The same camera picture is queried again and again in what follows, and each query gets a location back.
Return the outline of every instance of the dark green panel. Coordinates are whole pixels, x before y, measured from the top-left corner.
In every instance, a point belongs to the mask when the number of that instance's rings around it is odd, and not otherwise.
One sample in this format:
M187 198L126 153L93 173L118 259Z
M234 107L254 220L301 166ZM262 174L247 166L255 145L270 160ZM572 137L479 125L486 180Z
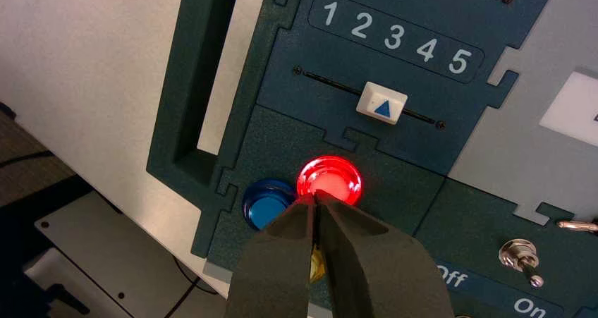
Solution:
M555 220L570 219L572 214L550 205L538 209L551 218L546 226L513 215L514 209L513 203L447 179L415 237L437 260L529 294L522 298L541 298L561 306L564 317L574 317L581 307L595 307L597 237L558 228ZM538 270L545 280L540 289L533 289L522 273L500 263L500 247L514 238L536 245ZM503 298L503 294L497 291L492 295ZM473 295L480 299L485 294L478 291ZM514 304L509 302L503 309L515 314ZM530 313L519 317L529 317Z

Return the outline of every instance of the pliers jaw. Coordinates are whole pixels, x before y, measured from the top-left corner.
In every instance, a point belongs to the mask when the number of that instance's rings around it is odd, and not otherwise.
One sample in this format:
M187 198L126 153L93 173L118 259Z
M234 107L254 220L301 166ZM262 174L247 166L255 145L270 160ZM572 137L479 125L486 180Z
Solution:
M437 266L416 239L322 191L297 199L247 243L225 317L305 318L314 246L334 317L454 317Z

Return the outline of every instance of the cable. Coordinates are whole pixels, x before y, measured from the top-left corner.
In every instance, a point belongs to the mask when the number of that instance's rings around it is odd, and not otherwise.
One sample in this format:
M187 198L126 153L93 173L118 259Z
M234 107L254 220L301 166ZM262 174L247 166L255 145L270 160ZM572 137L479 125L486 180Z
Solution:
M178 267L178 270L183 274L183 276L185 278L187 278L187 280L189 281L189 283L194 284L194 286L201 291L204 291L205 293L209 293L210 295L217 295L218 293L216 291L210 291L210 290L206 290L205 288L202 288L201 286L197 285L197 281L192 281L191 278L189 278L189 276L187 276L187 274L183 271L183 268L181 267L181 265L178 263L178 259L176 259L176 257L172 256L172 259L174 259L174 263L176 264L176 267Z
M183 302L185 301L185 299L187 299L191 291L193 291L193 288L197 286L198 281L200 281L200 277L195 278L195 280L191 283L191 286L189 286L187 291L185 291L185 293L183 294L183 297L181 297L181 299L179 299L178 302L176 302L176 304L170 309L170 311L168 311L164 318L169 318L178 309L178 307L180 307L181 304L183 304Z
M25 156L16 157L16 158L9 159L7 161L3 161L2 163L0 163L0 169L2 169L5 166L14 164L14 163L18 163L19 161L26 161L28 159L34 159L34 158L40 158L40 157L52 157L52 156L54 156L54 154L49 150L35 152L34 154L26 154Z

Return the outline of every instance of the number 4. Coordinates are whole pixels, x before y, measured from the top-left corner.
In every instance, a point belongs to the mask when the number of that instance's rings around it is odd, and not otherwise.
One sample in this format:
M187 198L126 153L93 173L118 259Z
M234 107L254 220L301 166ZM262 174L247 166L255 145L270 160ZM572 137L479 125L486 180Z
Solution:
M434 52L434 48L436 47L437 42L438 40L434 38L431 39L428 43L417 48L417 53L424 56L424 62L427 63L430 59L434 58L434 55L432 53Z

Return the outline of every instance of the number 5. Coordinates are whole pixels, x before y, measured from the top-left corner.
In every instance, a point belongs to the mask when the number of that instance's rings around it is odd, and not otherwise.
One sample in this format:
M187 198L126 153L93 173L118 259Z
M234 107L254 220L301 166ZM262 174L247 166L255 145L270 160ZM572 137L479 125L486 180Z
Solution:
M452 73L462 73L463 71L465 71L465 69L467 68L467 62L465 61L465 59L461 56L467 56L467 57L471 57L471 53L467 50L463 50L463 49L459 49L457 51L457 53L455 54L455 56L453 57L453 62L459 62L459 68L455 69L455 65L454 63L451 63L448 65L448 69L452 72Z

